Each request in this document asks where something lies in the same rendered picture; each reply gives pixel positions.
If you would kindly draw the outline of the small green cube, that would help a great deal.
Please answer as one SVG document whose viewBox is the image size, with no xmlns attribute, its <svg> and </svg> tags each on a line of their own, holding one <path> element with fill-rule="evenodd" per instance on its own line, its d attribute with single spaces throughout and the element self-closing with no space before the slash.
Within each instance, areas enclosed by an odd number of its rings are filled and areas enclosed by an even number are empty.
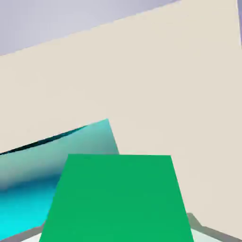
<svg viewBox="0 0 242 242">
<path fill-rule="evenodd" d="M 69 155 L 39 242 L 194 242 L 171 157 Z"/>
</svg>

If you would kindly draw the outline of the large cyan box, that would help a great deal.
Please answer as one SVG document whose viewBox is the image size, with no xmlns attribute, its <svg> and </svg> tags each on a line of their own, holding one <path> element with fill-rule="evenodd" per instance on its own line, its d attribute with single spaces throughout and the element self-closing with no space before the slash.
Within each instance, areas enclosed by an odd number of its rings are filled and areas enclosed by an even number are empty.
<svg viewBox="0 0 242 242">
<path fill-rule="evenodd" d="M 0 241 L 39 230 L 69 154 L 118 154 L 108 119 L 0 153 Z"/>
</svg>

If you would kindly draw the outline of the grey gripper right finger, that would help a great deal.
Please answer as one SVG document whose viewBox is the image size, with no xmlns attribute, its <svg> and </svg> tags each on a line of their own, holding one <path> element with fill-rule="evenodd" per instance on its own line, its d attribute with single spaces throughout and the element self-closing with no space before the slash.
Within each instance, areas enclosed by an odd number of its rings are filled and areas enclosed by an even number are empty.
<svg viewBox="0 0 242 242">
<path fill-rule="evenodd" d="M 188 217 L 191 229 L 195 231 L 201 232 L 214 239 L 218 239 L 221 242 L 242 242 L 242 240 L 239 238 L 236 238 L 231 235 L 214 230 L 212 228 L 203 226 L 192 213 L 187 213 L 187 217 Z"/>
</svg>

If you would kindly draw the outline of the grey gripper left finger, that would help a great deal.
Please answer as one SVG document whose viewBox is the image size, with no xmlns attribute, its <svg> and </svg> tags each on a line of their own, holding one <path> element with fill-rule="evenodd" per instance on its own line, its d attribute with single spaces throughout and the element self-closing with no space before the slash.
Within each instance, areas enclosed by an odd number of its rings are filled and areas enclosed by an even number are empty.
<svg viewBox="0 0 242 242">
<path fill-rule="evenodd" d="M 26 240 L 30 237 L 40 234 L 43 230 L 44 224 L 45 223 L 43 223 L 41 226 L 37 226 L 32 229 L 26 230 L 24 232 L 10 236 L 8 238 L 2 239 L 0 240 L 0 242 L 22 242 L 23 240 Z"/>
</svg>

